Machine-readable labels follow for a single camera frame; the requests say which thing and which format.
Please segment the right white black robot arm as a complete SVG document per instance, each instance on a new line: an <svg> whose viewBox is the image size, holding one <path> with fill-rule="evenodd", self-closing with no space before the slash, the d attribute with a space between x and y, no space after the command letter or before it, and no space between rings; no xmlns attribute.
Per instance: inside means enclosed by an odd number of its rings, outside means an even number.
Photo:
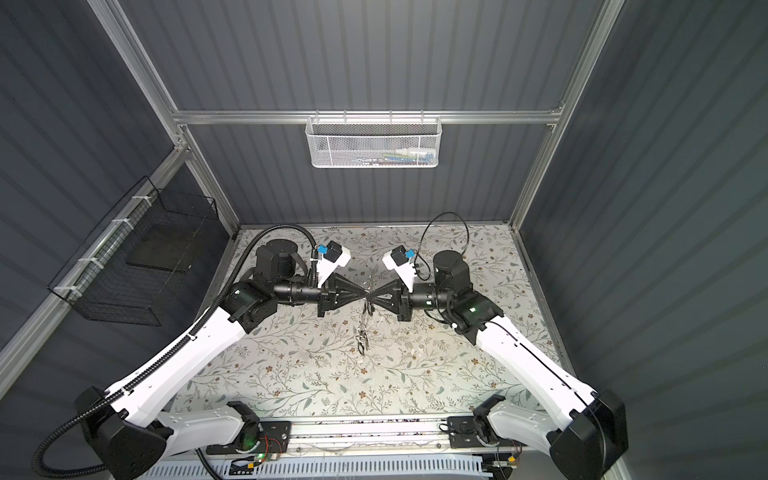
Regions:
<svg viewBox="0 0 768 480"><path fill-rule="evenodd" d="M597 391L528 340L502 308L477 291L461 253L438 252L433 282L417 281L416 254L402 246L384 254L395 280L369 301L406 321L436 311L453 331L495 359L530 392L542 413L494 394L473 410L477 440L518 441L550 456L567 479L601 479L629 448L626 408L613 391Z"/></svg>

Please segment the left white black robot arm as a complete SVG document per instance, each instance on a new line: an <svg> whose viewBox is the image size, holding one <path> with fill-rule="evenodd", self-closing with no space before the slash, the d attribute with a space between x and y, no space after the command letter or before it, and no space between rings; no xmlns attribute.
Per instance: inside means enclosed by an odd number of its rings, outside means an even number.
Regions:
<svg viewBox="0 0 768 480"><path fill-rule="evenodd" d="M159 461L210 445L240 454L264 455L269 442L261 421L241 401L212 410L174 415L164 407L217 355L238 343L279 306L315 304L324 315L363 298L365 290L336 274L351 258L348 248L330 241L312 250L309 265L294 243L274 239L256 251L254 267L237 271L223 299L150 361L104 391L92 388L77 400L84 411L99 400L118 399L82 425L88 445L116 479L136 479Z"/></svg>

